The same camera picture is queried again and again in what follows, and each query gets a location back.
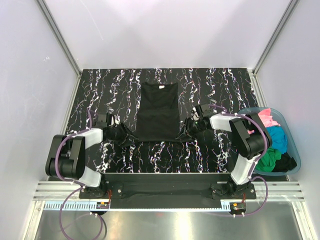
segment stainless steel surface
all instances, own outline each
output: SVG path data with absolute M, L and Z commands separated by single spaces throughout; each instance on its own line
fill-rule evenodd
M 247 212 L 257 207 L 257 203 L 249 202 Z M 63 212 L 63 225 L 72 223 L 83 214 L 79 211 Z M 64 239 L 58 216 L 58 211 L 43 211 L 35 239 Z M 106 240 L 303 239 L 289 202 L 267 203 L 261 212 L 243 218 L 219 217 L 205 212 L 107 212 L 103 218 L 107 235 L 99 239 Z M 98 219 L 86 216 L 68 227 L 66 232 L 75 240 L 86 240 L 92 239 L 99 228 Z
M 45 0 L 35 0 L 35 1 L 38 4 L 41 12 L 43 13 L 48 25 L 50 26 L 50 28 L 52 30 L 52 33 L 54 34 L 56 40 L 58 41 L 62 51 L 65 54 L 65 57 L 68 59 L 75 74 L 77 76 L 80 76 L 82 71 L 80 70 L 75 58 L 73 57 L 69 47 L 67 46 L 66 41 L 65 41 L 64 37 L 62 36 Z
M 275 44 L 276 40 L 278 39 L 281 31 L 285 27 L 287 21 L 289 20 L 290 16 L 294 12 L 296 6 L 298 5 L 300 0 L 291 0 L 290 3 L 288 4 L 286 10 L 284 11 L 278 25 L 276 26 L 269 42 L 267 43 L 262 55 L 260 56 L 258 62 L 256 63 L 255 67 L 253 68 L 253 73 L 256 75 L 262 64 L 264 63 L 266 57 L 268 56 L 270 50 L 272 49 L 273 45 Z

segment black mounting plate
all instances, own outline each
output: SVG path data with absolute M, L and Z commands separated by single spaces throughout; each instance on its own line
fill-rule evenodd
M 107 189 L 111 190 L 111 199 L 121 199 L 124 191 L 124 185 L 121 182 L 107 183 Z M 108 193 L 102 192 L 96 187 L 86 187 L 79 194 L 80 199 L 108 199 Z
M 220 191 L 220 189 L 222 189 L 222 187 L 224 185 L 225 185 L 225 183 L 213 183 L 213 184 L 211 184 L 211 189 Z M 234 200 L 235 199 L 239 199 L 239 200 L 242 200 L 243 199 L 243 193 L 245 193 L 245 199 L 257 199 L 255 186 L 252 183 L 250 183 L 248 185 L 248 188 L 246 188 L 244 191 L 242 191 L 239 194 L 233 194 L 233 195 L 224 194 L 224 195 L 221 195 L 219 193 L 214 193 L 212 191 L 212 198 L 215 199 L 215 200 L 226 200 L 226 199 L 234 199 Z

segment purple cable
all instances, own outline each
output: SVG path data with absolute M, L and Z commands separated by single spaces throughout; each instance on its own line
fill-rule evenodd
M 217 105 L 214 105 L 214 107 L 218 107 L 220 109 L 225 109 L 223 106 L 217 106 Z M 246 119 L 248 120 L 250 123 L 252 123 L 259 131 L 259 133 L 261 134 L 262 138 L 263 138 L 263 143 L 264 143 L 264 149 L 263 149 L 263 152 L 261 153 L 261 155 L 259 157 L 256 158 L 256 160 L 254 161 L 255 163 L 257 163 L 267 152 L 267 149 L 268 149 L 268 143 L 267 143 L 267 138 L 264 134 L 264 131 L 261 129 L 261 127 L 254 121 L 252 120 L 251 118 L 247 117 L 246 115 L 242 115 L 242 114 L 232 114 L 232 113 L 222 113 L 222 115 L 224 116 L 229 116 L 229 117 L 241 117 L 243 119 Z M 249 172 L 248 172 L 248 178 L 251 177 L 254 169 L 256 167 L 256 164 L 252 164 Z M 251 212 L 251 213 L 248 213 L 246 214 L 246 216 L 251 216 L 253 214 L 256 214 L 258 213 L 262 208 L 263 206 L 266 204 L 267 202 L 267 198 L 268 198 L 268 184 L 266 182 L 266 180 L 261 177 L 261 176 L 255 176 L 253 179 L 250 180 L 250 182 L 253 182 L 254 180 L 256 179 L 261 179 L 264 184 L 265 184 L 265 198 L 264 198 L 264 201 L 262 203 L 262 205 L 255 211 Z M 220 216 L 220 217 L 227 217 L 227 215 L 220 215 L 220 214 L 214 214 L 216 216 Z
M 76 192 L 80 191 L 81 189 L 83 189 L 83 187 L 79 187 L 77 188 L 76 190 L 74 190 L 72 193 L 70 193 L 66 199 L 64 200 L 64 202 L 62 203 L 61 207 L 60 207 L 60 210 L 59 210 L 59 225 L 60 225 L 60 229 L 61 229 L 61 232 L 62 234 L 65 236 L 66 239 L 68 240 L 74 240 L 73 238 L 69 237 L 68 234 L 66 233 L 64 227 L 62 226 L 62 209 L 64 208 L 66 202 L 68 201 L 68 199 L 73 195 L 75 194 Z M 96 215 L 99 217 L 99 220 L 100 220 L 100 223 L 101 223 L 101 226 L 100 226 L 100 230 L 97 234 L 97 236 L 95 236 L 92 240 L 96 240 L 100 235 L 101 235 L 101 232 L 102 232 L 102 229 L 103 229 L 103 225 L 104 225 L 104 222 L 105 220 L 100 216 L 100 215 Z
M 266 154 L 267 149 L 268 149 L 268 143 L 267 143 L 267 138 L 264 134 L 264 131 L 261 129 L 261 127 L 255 122 L 253 121 L 251 118 L 247 117 L 246 115 L 242 115 L 242 114 L 232 114 L 232 113 L 222 113 L 222 115 L 224 116 L 229 116 L 229 117 L 241 117 L 243 119 L 248 120 L 250 123 L 252 123 L 259 131 L 259 133 L 261 134 L 262 138 L 263 138 L 263 142 L 264 142 L 264 149 L 263 152 L 261 153 L 260 156 L 258 156 L 256 158 L 256 160 L 254 160 L 255 164 L 252 164 L 249 173 L 248 173 L 248 177 L 250 177 L 256 167 L 256 163 Z
M 62 142 L 60 143 L 57 151 L 56 151 L 56 154 L 55 154 L 55 159 L 54 159 L 54 168 L 55 168 L 55 173 L 57 175 L 57 177 L 62 180 L 62 181 L 65 181 L 65 182 L 73 182 L 74 180 L 72 179 L 66 179 L 64 178 L 61 174 L 60 174 L 60 171 L 59 171 L 59 164 L 58 164 L 58 161 L 59 161 L 59 156 L 60 156 L 60 153 L 61 153 L 61 150 L 63 148 L 63 146 L 65 145 L 65 143 L 71 139 L 72 137 L 76 136 L 76 135 L 79 135 L 79 134 L 83 134 L 85 132 L 88 132 L 91 128 L 92 128 L 92 117 L 91 117 L 91 110 L 88 110 L 87 111 L 87 114 L 89 116 L 89 128 L 85 129 L 85 130 L 82 130 L 82 131 L 79 131 L 78 133 L 72 133 L 70 135 L 68 135 L 65 139 L 62 140 Z M 74 181 L 76 184 L 79 184 L 80 186 L 84 186 L 83 183 L 79 182 L 79 181 Z
M 59 161 L 59 156 L 60 156 L 60 152 L 63 148 L 63 146 L 65 145 L 65 143 L 71 139 L 72 137 L 76 136 L 76 135 L 79 135 L 79 134 L 83 134 L 85 132 L 88 132 L 91 128 L 92 128 L 92 125 L 93 125 L 93 120 L 92 120 L 92 116 L 91 116 L 91 110 L 89 109 L 87 111 L 87 114 L 88 114 L 88 117 L 89 117 L 89 127 L 85 130 L 82 130 L 82 131 L 79 131 L 77 133 L 72 133 L 70 135 L 68 135 L 65 139 L 62 140 L 62 142 L 60 143 L 57 151 L 56 151 L 56 154 L 55 154 L 55 159 L 54 159 L 54 167 L 55 167 L 55 173 L 57 175 L 57 177 L 62 180 L 62 181 L 65 181 L 65 182 L 73 182 L 72 179 L 66 179 L 64 178 L 61 174 L 60 174 L 60 171 L 59 171 L 59 164 L 58 164 L 58 161 Z M 69 196 L 66 197 L 66 199 L 64 200 L 63 204 L 61 205 L 61 208 L 60 208 L 60 211 L 59 211 L 59 226 L 60 226 L 60 229 L 61 229 L 61 232 L 63 233 L 63 235 L 68 239 L 68 240 L 73 240 L 72 238 L 70 238 L 67 233 L 65 232 L 65 229 L 63 228 L 62 226 L 62 209 L 64 208 L 67 200 L 74 194 L 76 193 L 77 191 L 80 191 L 85 185 L 82 183 L 82 182 L 79 182 L 79 181 L 74 181 L 76 184 L 79 184 L 81 187 L 74 190 L 72 193 L 70 193 Z M 99 233 L 97 234 L 97 236 L 95 238 L 93 238 L 92 240 L 96 240 L 100 235 L 101 235 L 101 232 L 102 232 L 102 229 L 103 229 L 103 225 L 107 227 L 104 219 L 97 215 L 100 219 L 100 222 L 101 222 L 101 228 L 100 228 L 100 231 Z
M 252 180 L 250 181 L 250 183 L 251 182 L 253 182 L 254 180 L 256 180 L 256 179 L 261 179 L 263 182 L 264 182 L 264 185 L 265 185 L 265 198 L 264 198 L 264 201 L 263 201 L 263 203 L 261 204 L 261 206 L 257 209 L 257 210 L 255 210 L 255 211 L 253 211 L 253 212 L 250 212 L 250 213 L 247 213 L 247 214 L 245 214 L 244 216 L 252 216 L 252 215 L 254 215 L 254 214 L 256 214 L 256 213 L 258 213 L 258 212 L 260 212 L 261 211 L 261 209 L 265 206 L 265 204 L 266 204 L 266 202 L 267 202 L 267 199 L 268 199 L 268 194 L 269 194 L 269 191 L 268 191 L 268 184 L 267 184 L 267 182 L 266 182 L 266 180 L 263 178 L 263 177 L 261 177 L 261 176 L 255 176 L 254 178 L 252 178 Z M 210 213 L 211 215 L 214 215 L 214 216 L 217 216 L 217 217 L 234 217 L 233 215 L 230 215 L 230 214 L 228 214 L 228 215 L 222 215 L 222 214 L 218 214 L 218 213 Z M 243 215 L 235 215 L 235 217 L 244 217 Z
M 223 107 L 223 106 L 218 106 L 218 105 L 215 105 L 215 104 L 208 104 L 209 107 L 213 107 L 213 108 L 218 108 L 218 109 L 222 109 L 225 113 L 228 112 L 228 110 Z
M 83 214 L 83 215 L 80 215 L 80 216 L 78 216 L 75 220 L 73 220 L 71 223 L 69 223 L 68 225 L 66 225 L 66 226 L 64 226 L 63 227 L 63 229 L 64 230 L 66 230 L 67 228 L 69 228 L 69 227 L 71 227 L 73 224 L 75 224 L 75 222 L 76 221 L 78 221 L 79 219 L 82 219 L 83 217 L 86 217 L 86 216 L 88 216 L 88 215 L 91 215 L 89 212 L 88 213 L 85 213 L 85 214 Z M 105 228 L 105 230 L 107 231 L 107 224 L 106 224 L 106 222 L 105 222 L 105 220 L 102 218 L 102 220 L 103 220 L 103 225 L 104 225 L 104 228 Z M 53 229 L 52 228 L 52 219 L 51 218 L 49 218 L 49 227 L 50 227 L 50 229 L 51 229 L 51 231 L 53 232 L 53 233 L 60 233 L 61 232 L 61 229 L 60 229 L 60 226 L 59 226 L 59 229 L 58 230 L 56 230 L 56 229 Z

